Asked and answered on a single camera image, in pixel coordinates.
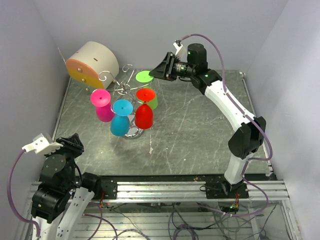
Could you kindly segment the red plastic wine glass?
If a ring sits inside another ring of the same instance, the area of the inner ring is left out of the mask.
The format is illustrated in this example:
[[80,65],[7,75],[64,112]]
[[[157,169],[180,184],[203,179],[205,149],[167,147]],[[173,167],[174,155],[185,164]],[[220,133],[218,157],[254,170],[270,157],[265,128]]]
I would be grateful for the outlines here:
[[153,125],[154,113],[148,102],[155,96],[156,93],[150,88],[142,88],[136,92],[136,97],[142,101],[142,104],[136,109],[134,123],[142,130],[149,129]]

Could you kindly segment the blue plastic wine glass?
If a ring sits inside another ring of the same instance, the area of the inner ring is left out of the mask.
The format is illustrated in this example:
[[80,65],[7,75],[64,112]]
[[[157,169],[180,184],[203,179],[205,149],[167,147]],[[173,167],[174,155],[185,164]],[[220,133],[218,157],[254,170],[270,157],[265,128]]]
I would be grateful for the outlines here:
[[113,135],[122,137],[126,135],[130,129],[128,116],[133,112],[133,105],[126,99],[119,99],[113,103],[112,109],[115,115],[111,121],[110,131]]

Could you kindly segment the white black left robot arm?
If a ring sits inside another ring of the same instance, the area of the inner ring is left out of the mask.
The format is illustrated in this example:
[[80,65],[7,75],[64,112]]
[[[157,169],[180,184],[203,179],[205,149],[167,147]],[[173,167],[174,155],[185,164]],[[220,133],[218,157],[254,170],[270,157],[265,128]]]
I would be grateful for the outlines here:
[[101,195],[102,180],[98,175],[80,173],[80,182],[76,181],[80,170],[76,158],[83,152],[77,133],[57,138],[44,148],[40,185],[32,196],[32,239],[72,239],[87,205]]

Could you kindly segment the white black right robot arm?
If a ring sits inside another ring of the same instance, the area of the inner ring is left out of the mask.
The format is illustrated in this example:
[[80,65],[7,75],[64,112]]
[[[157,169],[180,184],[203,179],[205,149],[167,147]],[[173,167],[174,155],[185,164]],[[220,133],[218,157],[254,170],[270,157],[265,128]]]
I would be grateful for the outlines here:
[[264,141],[266,120],[255,117],[223,85],[222,77],[209,69],[207,50],[200,43],[185,48],[181,43],[173,44],[176,52],[168,52],[162,62],[149,72],[151,77],[175,81],[188,78],[192,85],[211,100],[229,121],[234,134],[228,141],[231,158],[220,186],[221,194],[233,197],[243,183],[246,163],[258,151]]

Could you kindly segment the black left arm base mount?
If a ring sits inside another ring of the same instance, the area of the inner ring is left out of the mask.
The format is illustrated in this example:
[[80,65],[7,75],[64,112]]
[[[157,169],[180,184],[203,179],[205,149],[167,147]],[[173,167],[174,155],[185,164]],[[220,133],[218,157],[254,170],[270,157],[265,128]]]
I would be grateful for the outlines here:
[[118,194],[118,184],[115,179],[101,178],[101,197],[103,200],[115,200]]

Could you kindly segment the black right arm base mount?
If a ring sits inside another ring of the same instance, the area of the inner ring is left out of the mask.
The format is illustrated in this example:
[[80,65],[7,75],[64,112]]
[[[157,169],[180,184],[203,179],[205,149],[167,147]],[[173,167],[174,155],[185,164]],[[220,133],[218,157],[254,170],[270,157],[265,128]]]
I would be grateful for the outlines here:
[[247,185],[243,181],[233,185],[226,180],[206,182],[199,190],[205,193],[207,199],[249,198]]

